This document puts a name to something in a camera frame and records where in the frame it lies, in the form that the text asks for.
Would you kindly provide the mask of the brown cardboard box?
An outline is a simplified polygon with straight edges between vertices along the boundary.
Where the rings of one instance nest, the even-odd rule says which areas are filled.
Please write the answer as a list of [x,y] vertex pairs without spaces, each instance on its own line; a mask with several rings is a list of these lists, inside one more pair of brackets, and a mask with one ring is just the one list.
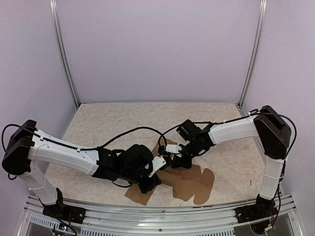
[[182,202],[191,200],[193,205],[203,205],[209,200],[215,181],[213,171],[199,165],[192,165],[190,169],[168,167],[158,171],[157,176],[162,184],[150,192],[143,194],[134,185],[126,191],[125,197],[144,206],[167,206],[175,199]]

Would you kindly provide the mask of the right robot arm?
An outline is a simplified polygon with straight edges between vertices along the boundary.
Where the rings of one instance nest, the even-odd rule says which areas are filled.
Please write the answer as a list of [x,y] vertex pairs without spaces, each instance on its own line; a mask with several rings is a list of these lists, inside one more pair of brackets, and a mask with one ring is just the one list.
[[246,138],[255,139],[263,152],[265,169],[252,214],[262,218],[273,207],[284,178],[287,156],[291,149],[292,131],[288,121],[289,118],[278,114],[269,105],[257,111],[252,110],[241,118],[208,122],[203,128],[188,119],[176,129],[187,144],[179,145],[171,167],[189,169],[193,158],[203,155],[215,145]]

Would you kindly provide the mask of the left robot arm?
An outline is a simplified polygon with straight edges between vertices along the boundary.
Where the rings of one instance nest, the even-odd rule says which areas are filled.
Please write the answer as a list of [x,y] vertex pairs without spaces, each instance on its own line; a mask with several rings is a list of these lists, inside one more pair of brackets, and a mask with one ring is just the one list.
[[144,145],[132,145],[127,150],[104,147],[83,147],[53,138],[37,129],[36,121],[15,125],[17,130],[4,146],[3,169],[22,179],[39,198],[44,209],[59,219],[65,218],[70,206],[63,202],[60,189],[54,187],[37,167],[37,161],[80,171],[94,178],[115,182],[122,179],[138,185],[143,194],[161,183],[156,172],[166,161],[153,156]]

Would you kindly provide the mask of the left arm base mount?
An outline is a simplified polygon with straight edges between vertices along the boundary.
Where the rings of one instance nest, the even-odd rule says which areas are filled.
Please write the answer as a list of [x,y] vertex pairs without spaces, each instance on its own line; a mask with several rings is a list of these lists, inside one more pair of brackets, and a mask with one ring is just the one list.
[[82,224],[85,218],[86,209],[69,205],[43,205],[43,214],[52,218],[67,221],[70,223]]

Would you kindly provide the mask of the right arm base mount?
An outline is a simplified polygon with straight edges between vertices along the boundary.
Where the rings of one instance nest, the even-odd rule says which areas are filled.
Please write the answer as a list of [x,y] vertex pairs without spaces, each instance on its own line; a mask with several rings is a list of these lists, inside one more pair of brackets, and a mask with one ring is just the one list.
[[238,207],[235,209],[235,213],[237,221],[240,224],[270,217],[271,215],[275,216],[278,211],[275,206],[267,209],[263,205],[253,204]]

